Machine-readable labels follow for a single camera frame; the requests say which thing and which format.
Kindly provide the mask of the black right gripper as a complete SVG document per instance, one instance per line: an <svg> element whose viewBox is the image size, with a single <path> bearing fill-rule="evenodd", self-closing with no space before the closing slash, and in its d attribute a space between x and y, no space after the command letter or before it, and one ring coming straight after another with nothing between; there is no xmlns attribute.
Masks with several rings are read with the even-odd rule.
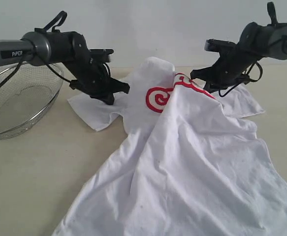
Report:
<svg viewBox="0 0 287 236"><path fill-rule="evenodd" d="M236 79L254 62L254 54L231 50L228 54L220 56L211 67L192 70L190 78L207 80L203 89L214 93L235 85Z"/></svg>

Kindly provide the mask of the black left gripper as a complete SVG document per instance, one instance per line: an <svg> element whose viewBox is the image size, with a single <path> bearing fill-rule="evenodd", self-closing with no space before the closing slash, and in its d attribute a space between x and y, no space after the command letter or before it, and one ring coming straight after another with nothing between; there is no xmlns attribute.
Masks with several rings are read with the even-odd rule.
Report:
<svg viewBox="0 0 287 236"><path fill-rule="evenodd" d="M106 62L92 64L69 62L68 69L75 78L69 83L70 88L77 89L106 105L114 104L113 94L129 93L129 84L112 78Z"/></svg>

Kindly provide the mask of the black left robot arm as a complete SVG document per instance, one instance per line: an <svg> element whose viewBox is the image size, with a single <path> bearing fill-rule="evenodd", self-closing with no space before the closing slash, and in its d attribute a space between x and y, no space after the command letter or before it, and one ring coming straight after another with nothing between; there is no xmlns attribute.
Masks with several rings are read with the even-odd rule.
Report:
<svg viewBox="0 0 287 236"><path fill-rule="evenodd" d="M32 66L50 67L62 63L74 76L68 81L90 98L113 105L114 94L128 93L130 86L112 78L108 63L112 49L89 49L83 35L75 32L26 33L20 40L0 40L0 88L25 62Z"/></svg>

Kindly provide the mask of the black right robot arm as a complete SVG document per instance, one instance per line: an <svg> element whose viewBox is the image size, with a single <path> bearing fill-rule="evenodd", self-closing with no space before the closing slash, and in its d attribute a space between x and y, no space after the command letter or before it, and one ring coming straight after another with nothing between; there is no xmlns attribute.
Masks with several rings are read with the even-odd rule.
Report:
<svg viewBox="0 0 287 236"><path fill-rule="evenodd" d="M238 43L208 39L205 50L219 53L220 57L210 67L193 70L191 79L203 80L209 93L230 92L240 84L255 82L249 76L254 66L263 74L261 59L287 60L287 24L260 26L251 22L242 31Z"/></svg>

